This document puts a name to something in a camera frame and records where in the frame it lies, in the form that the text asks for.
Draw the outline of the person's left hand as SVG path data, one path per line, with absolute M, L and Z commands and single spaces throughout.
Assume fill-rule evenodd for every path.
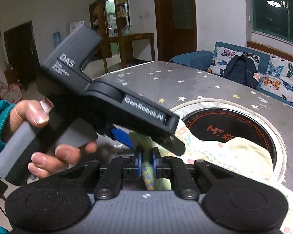
M 38 101 L 22 100 L 15 105 L 9 114 L 9 119 L 1 133 L 2 142 L 8 142 L 24 121 L 28 121 L 35 127 L 44 127 L 49 121 L 49 116 Z M 61 144 L 56 147 L 54 156 L 35 152 L 28 164 L 28 170 L 37 178 L 43 179 L 66 170 L 69 165 L 77 164 L 80 159 L 80 148 Z

